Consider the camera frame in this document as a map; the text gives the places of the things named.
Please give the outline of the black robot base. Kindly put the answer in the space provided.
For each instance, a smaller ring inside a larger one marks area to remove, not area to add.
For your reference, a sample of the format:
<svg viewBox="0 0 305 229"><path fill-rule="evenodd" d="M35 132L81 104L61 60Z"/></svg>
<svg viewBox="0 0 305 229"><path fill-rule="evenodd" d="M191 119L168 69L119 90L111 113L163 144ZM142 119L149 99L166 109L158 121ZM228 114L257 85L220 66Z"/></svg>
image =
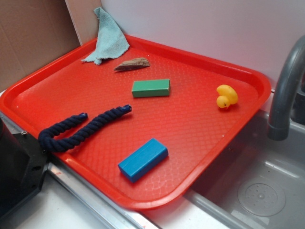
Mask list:
<svg viewBox="0 0 305 229"><path fill-rule="evenodd" d="M42 188L48 156L31 134L12 134L0 122L0 219L4 220Z"/></svg>

